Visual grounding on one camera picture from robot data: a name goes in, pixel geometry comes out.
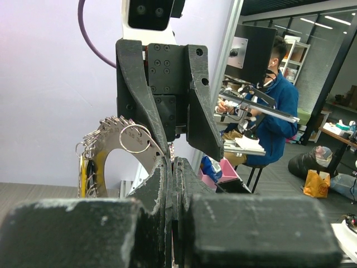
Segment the blue object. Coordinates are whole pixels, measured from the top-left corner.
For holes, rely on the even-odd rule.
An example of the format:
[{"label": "blue object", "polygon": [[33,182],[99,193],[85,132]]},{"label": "blue object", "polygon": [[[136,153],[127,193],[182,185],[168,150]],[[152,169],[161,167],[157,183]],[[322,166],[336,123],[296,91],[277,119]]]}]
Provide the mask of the blue object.
[{"label": "blue object", "polygon": [[216,172],[215,169],[212,166],[211,160],[208,158],[208,156],[203,156],[202,157],[202,173],[204,175],[208,175],[215,183],[219,181],[220,178],[222,178],[222,171]]},{"label": "blue object", "polygon": [[331,179],[331,189],[334,191],[348,197],[349,199],[356,201],[357,198],[357,178],[346,175],[339,174]]},{"label": "blue object", "polygon": [[[297,117],[298,91],[295,86],[286,80],[279,71],[276,82],[267,89],[266,94],[276,101],[276,109]],[[264,101],[258,99],[259,104],[266,105]],[[237,124],[229,124],[225,133],[234,130]],[[267,152],[265,156],[247,155],[248,165],[268,165],[278,161],[284,153],[285,141],[297,133],[297,123],[289,123],[282,119],[265,116],[259,125],[256,135],[259,144]]]}]

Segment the bolt hole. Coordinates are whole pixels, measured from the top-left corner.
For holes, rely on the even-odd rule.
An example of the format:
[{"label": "bolt hole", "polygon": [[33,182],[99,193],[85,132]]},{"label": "bolt hole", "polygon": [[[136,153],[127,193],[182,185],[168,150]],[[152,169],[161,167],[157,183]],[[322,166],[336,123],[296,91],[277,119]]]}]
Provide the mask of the bolt hole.
[{"label": "bolt hole", "polygon": [[197,49],[197,50],[196,50],[196,54],[197,54],[198,56],[202,56],[202,55],[203,55],[203,51],[202,51],[201,49]]},{"label": "bolt hole", "polygon": [[202,78],[202,83],[203,83],[203,85],[208,85],[208,79]]}]

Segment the black bag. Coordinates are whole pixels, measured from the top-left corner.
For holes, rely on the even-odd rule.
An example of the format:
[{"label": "black bag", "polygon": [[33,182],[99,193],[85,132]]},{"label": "black bag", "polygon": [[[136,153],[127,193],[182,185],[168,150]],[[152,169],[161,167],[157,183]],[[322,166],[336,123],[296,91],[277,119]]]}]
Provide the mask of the black bag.
[{"label": "black bag", "polygon": [[314,150],[305,154],[299,154],[290,159],[288,164],[289,172],[304,180],[306,180],[309,169],[326,172],[327,168],[316,162],[316,156],[313,152]]}]

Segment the yellow object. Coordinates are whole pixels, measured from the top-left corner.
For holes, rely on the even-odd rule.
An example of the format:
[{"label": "yellow object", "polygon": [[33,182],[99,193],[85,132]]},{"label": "yellow object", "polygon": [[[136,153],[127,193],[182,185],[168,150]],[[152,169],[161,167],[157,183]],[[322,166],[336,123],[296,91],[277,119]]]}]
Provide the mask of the yellow object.
[{"label": "yellow object", "polygon": [[[240,134],[238,131],[236,130],[232,130],[228,133],[224,133],[222,138],[225,140],[231,140],[233,141],[235,138],[242,138],[243,135]],[[230,164],[235,167],[235,166],[239,166],[240,164],[244,164],[247,162],[247,156],[246,155],[242,155],[242,156],[237,156],[237,154],[233,153],[233,152],[225,152],[224,153],[224,157],[230,162]]]},{"label": "yellow object", "polygon": [[326,198],[330,187],[330,174],[309,170],[306,177],[303,193],[317,198]]},{"label": "yellow object", "polygon": [[86,181],[86,168],[85,168],[85,161],[83,155],[80,157],[80,197],[85,198],[85,181]]}]

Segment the stool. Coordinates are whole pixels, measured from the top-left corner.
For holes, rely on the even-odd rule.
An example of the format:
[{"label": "stool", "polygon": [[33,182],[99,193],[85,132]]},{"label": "stool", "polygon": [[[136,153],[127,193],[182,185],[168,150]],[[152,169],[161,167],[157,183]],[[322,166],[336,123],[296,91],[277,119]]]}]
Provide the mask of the stool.
[{"label": "stool", "polygon": [[254,185],[253,185],[253,189],[252,189],[252,193],[254,193],[257,185],[258,185],[258,182],[259,182],[259,178],[260,178],[260,175],[262,174],[262,171],[263,169],[267,166],[267,165],[248,165],[248,164],[243,164],[244,166],[247,166],[249,168],[252,168],[252,171],[250,172],[250,175],[249,175],[249,179],[248,179],[248,182],[247,182],[247,187],[250,186],[250,182],[252,182],[252,179],[253,179],[253,175],[254,175],[254,172],[256,169],[259,169],[258,171],[258,175],[257,175],[257,178],[255,179],[255,182],[254,182]]}]

